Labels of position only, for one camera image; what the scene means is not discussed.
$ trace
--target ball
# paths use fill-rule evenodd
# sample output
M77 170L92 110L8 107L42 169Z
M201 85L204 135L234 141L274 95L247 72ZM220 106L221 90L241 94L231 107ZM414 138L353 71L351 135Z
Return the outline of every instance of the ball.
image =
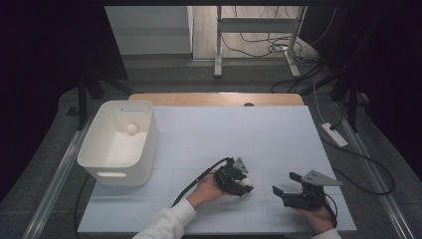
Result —
M129 135L134 135L137 133L137 126L136 124L130 123L126 127L126 131Z
M241 184L242 186L252 186L252 180L251 180L251 179L249 179L249 177L246 177L246 178L243 178L243 179L240 181L240 184Z

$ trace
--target person's hand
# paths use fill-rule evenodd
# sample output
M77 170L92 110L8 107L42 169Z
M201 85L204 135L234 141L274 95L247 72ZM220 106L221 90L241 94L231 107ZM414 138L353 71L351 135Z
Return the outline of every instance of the person's hand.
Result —
M307 211L298 208L295 208L295 210L301 212L306 217L308 223L314 229L316 234L326 232L333 228L331 217L323 206L320 209L314 211Z
M214 201L224 194L226 193L221 190L214 181L214 174L208 174L198 182L194 191L186 200L193 208L197 208L204 203Z

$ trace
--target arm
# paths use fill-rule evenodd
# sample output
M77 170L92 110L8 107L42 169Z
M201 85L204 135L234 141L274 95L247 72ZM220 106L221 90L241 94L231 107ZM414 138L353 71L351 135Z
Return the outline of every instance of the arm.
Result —
M301 212L307 219L308 223L316 232L316 236L312 239L340 239L337 230L332 227L329 213L324 207L315 211L307 211L296 209Z
M215 184L212 174L204 177L186 199L172 208L162 209L133 239L181 238L184 227L196 216L195 208L214 201L224 192Z

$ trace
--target white sleeve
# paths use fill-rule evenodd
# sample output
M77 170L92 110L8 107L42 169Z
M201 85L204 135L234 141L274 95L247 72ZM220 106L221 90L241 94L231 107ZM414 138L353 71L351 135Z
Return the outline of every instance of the white sleeve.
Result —
M183 198L174 207L158 212L133 239L179 239L184 234L184 227L195 216L195 209Z
M323 232L315 237L312 237L311 239L341 239L341 237L338 235L337 230L332 228L331 230Z

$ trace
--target white bin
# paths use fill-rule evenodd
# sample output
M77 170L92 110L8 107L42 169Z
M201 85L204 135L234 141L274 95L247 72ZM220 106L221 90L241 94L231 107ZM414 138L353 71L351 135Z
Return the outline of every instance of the white bin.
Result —
M104 185L142 185L149 179L157 140L150 102L106 102L88 130L78 164Z

